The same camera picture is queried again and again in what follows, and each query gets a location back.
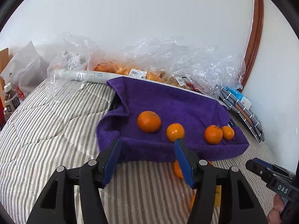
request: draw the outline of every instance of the striped mattress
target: striped mattress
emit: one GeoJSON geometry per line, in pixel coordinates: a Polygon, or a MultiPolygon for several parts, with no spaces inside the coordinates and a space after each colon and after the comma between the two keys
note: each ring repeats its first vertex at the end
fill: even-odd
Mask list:
{"type": "MultiPolygon", "coordinates": [[[[87,83],[79,92],[67,92],[78,82],[66,84],[48,102],[45,82],[19,106],[0,133],[0,201],[17,224],[26,223],[30,211],[53,171],[60,165],[82,166],[98,155],[95,129],[108,112],[115,92],[104,84],[87,83]]],[[[245,169],[258,157],[271,162],[256,139],[232,116],[250,143],[238,157],[215,162],[228,169],[238,166],[257,195],[265,213],[274,193],[259,177],[245,169]]],[[[170,162],[134,161],[118,164],[110,184],[100,190],[109,223],[186,223],[195,193],[178,178],[170,162]]],[[[83,223],[79,189],[75,188],[78,223],[83,223]]],[[[212,223],[217,223],[219,208],[212,223]]]]}

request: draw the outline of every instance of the finger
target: finger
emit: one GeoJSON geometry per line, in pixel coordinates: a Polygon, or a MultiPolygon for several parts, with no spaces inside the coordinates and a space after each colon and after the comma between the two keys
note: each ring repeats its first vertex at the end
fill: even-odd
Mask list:
{"type": "Polygon", "coordinates": [[[284,203],[283,203],[283,201],[282,201],[280,195],[276,194],[276,195],[274,196],[274,200],[273,200],[273,202],[274,202],[274,207],[273,207],[273,208],[274,208],[276,211],[283,211],[283,209],[284,209],[284,203]]]}
{"type": "Polygon", "coordinates": [[[268,219],[270,224],[280,224],[282,220],[280,219],[280,214],[278,211],[272,209],[268,214],[268,219]]]}

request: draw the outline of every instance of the purple fabric box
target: purple fabric box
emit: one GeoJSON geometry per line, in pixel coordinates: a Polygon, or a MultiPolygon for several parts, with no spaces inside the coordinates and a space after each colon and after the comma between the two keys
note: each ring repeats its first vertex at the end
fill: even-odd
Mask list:
{"type": "Polygon", "coordinates": [[[166,129],[172,123],[180,123],[185,129],[186,146],[199,158],[209,161],[222,160],[241,155],[249,143],[238,126],[235,137],[210,145],[204,140],[204,130],[210,125],[227,125],[230,116],[216,100],[181,90],[179,88],[118,77],[107,81],[120,98],[115,109],[109,111],[97,126],[100,151],[109,147],[115,137],[122,142],[119,162],[157,161],[176,159],[174,144],[166,138],[166,129]],[[142,132],[137,118],[143,111],[154,111],[162,121],[156,133],[142,132]]]}

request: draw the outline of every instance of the white price tag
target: white price tag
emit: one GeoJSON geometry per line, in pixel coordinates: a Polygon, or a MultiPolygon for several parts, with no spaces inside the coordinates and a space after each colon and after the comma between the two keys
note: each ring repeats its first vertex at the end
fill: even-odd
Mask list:
{"type": "Polygon", "coordinates": [[[185,81],[181,77],[176,77],[177,82],[180,84],[180,86],[185,86],[185,81]]]}
{"type": "Polygon", "coordinates": [[[138,77],[138,78],[145,78],[147,75],[147,71],[141,71],[136,69],[131,69],[129,76],[138,77]]]}

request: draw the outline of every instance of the bed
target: bed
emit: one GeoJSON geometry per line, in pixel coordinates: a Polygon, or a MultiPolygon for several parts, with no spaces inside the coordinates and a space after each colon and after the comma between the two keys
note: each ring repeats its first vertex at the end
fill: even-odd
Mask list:
{"type": "MultiPolygon", "coordinates": [[[[68,82],[51,102],[45,98],[45,82],[41,83],[0,133],[0,202],[17,224],[26,223],[58,166],[79,167],[98,155],[95,129],[115,92],[105,84],[88,82],[75,95],[68,95],[76,83],[68,82]]],[[[250,145],[244,154],[214,163],[226,169],[238,166],[267,214],[274,193],[245,169],[245,163],[254,157],[271,160],[239,118],[231,117],[250,145]]],[[[149,161],[118,164],[110,184],[100,190],[109,223],[186,223],[194,193],[174,174],[171,162],[149,161]]],[[[77,220],[83,223],[78,188],[74,194],[77,220]]],[[[217,223],[218,216],[215,208],[212,223],[217,223]]]]}

